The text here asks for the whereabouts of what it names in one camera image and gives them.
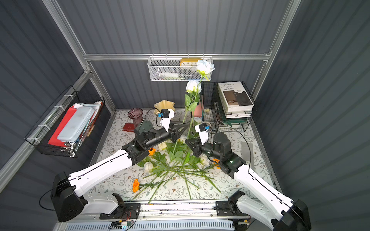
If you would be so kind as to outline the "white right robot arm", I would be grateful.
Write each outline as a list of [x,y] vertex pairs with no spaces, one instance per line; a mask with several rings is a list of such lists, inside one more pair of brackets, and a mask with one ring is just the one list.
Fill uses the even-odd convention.
[[188,139],[185,143],[197,157],[204,154],[218,159],[224,174],[244,185],[259,199],[256,202],[241,191],[235,192],[228,200],[234,213],[248,214],[273,231],[311,230],[307,205],[302,200],[293,201],[259,177],[244,159],[232,151],[225,134],[215,134],[211,143],[202,142],[201,138]]

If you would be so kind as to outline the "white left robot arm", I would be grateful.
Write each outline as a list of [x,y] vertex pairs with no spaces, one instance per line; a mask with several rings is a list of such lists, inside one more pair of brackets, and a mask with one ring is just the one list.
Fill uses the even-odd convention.
[[182,134],[177,125],[136,133],[131,142],[110,157],[69,175],[65,172],[57,174],[50,198],[58,221],[66,222],[80,214],[100,213],[105,219],[124,215],[127,208],[117,193],[103,197],[87,196],[86,193],[106,178],[141,162],[149,155],[150,148],[167,140],[176,142]]

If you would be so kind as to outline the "white rose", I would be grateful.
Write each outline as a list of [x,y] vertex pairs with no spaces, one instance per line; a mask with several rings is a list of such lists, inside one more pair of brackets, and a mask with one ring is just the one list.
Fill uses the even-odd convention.
[[214,64],[212,64],[210,61],[206,60],[200,60],[198,61],[196,72],[200,74],[200,80],[198,80],[200,83],[206,79],[209,80],[210,74],[215,70]]
[[191,119],[189,122],[187,138],[190,136],[191,128],[194,123],[194,112],[199,104],[201,92],[201,83],[199,81],[191,80],[187,83],[186,94],[185,94],[185,115],[183,123],[185,122],[186,115],[190,113]]

